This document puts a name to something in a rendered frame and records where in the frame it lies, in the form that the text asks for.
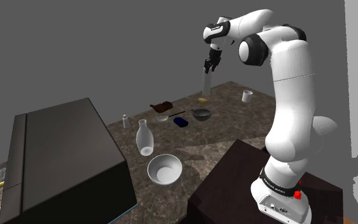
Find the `dark grey bowl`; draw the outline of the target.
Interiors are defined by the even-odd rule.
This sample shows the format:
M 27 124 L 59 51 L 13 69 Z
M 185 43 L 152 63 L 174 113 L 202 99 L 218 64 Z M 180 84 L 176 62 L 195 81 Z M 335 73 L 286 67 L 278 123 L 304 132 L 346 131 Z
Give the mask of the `dark grey bowl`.
M 212 115 L 212 111 L 205 108 L 192 109 L 191 112 L 193 118 L 201 122 L 208 120 Z

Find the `black-handled white spoon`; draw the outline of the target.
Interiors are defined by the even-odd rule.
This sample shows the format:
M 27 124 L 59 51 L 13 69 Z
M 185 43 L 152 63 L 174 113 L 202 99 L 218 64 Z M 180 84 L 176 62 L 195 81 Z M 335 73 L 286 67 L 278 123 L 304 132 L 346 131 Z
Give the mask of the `black-handled white spoon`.
M 169 115 L 169 116 L 166 116 L 166 115 L 157 116 L 156 120 L 159 122 L 164 122 L 164 121 L 167 121 L 171 116 L 180 115 L 181 113 L 184 113 L 184 111 L 181 111 L 179 113 L 175 113 L 175 114 Z

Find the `dark blue flat object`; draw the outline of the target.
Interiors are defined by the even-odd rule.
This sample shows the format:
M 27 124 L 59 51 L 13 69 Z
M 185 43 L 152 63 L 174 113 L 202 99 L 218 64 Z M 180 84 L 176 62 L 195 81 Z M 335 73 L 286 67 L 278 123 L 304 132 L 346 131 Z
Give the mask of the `dark blue flat object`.
M 173 122 L 180 128 L 188 126 L 189 122 L 182 117 L 175 117 Z

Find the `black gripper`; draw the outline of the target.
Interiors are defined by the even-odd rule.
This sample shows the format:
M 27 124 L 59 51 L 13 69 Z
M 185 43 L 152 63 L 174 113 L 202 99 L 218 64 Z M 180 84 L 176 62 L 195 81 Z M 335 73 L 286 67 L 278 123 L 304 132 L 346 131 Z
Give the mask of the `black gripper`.
M 221 50 L 215 50 L 213 48 L 209 51 L 209 59 L 205 59 L 204 62 L 204 70 L 205 73 L 209 73 L 209 69 L 211 68 L 211 71 L 214 72 L 215 68 L 219 65 L 219 62 L 221 60 Z

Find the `white bowl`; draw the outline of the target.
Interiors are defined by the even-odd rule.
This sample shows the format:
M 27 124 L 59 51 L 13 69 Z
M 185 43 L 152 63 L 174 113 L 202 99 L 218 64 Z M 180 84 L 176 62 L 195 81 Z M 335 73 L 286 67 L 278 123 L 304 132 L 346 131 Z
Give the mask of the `white bowl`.
M 157 185 L 170 185 L 177 181 L 182 173 L 182 162 L 174 155 L 161 154 L 148 164 L 149 179 Z

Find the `brown lumpy object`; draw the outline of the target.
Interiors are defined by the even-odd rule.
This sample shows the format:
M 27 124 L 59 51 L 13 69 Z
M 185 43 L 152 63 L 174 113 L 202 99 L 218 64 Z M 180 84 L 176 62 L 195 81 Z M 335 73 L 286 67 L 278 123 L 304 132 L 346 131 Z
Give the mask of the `brown lumpy object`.
M 170 101 L 165 101 L 156 105 L 150 104 L 149 106 L 152 107 L 157 113 L 163 113 L 173 108 L 173 104 Z

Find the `white bottle vase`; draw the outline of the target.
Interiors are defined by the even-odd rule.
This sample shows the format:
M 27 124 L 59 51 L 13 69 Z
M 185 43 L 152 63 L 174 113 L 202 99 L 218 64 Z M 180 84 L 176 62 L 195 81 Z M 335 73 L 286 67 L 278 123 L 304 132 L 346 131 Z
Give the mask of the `white bottle vase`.
M 147 121 L 145 119 L 139 120 L 136 144 L 141 155 L 150 156 L 153 153 L 154 138 L 151 130 L 147 126 Z

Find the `dark robot stand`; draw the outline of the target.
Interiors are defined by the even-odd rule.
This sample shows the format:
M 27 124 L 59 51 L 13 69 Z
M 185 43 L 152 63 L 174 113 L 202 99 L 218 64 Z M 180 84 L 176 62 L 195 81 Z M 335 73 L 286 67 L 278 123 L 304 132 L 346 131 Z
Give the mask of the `dark robot stand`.
M 178 224 L 283 224 L 259 211 L 251 183 L 269 155 L 237 139 L 188 199 Z M 308 172 L 302 177 L 310 224 L 343 224 L 343 190 Z

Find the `large black box appliance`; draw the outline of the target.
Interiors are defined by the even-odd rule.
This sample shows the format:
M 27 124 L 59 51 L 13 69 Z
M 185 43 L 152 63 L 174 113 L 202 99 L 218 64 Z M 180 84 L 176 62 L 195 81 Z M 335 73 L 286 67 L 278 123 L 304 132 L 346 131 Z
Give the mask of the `large black box appliance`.
M 90 99 L 14 118 L 0 224 L 112 224 L 136 206 L 128 162 Z

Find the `tall grey cylinder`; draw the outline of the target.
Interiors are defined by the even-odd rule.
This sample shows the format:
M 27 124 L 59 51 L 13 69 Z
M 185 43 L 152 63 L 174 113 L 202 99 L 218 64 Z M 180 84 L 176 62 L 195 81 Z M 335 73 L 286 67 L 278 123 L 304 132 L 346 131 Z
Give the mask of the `tall grey cylinder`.
M 211 74 L 206 73 L 205 69 L 203 70 L 203 80 L 202 80 L 202 95 L 207 97 L 210 95 L 211 88 Z

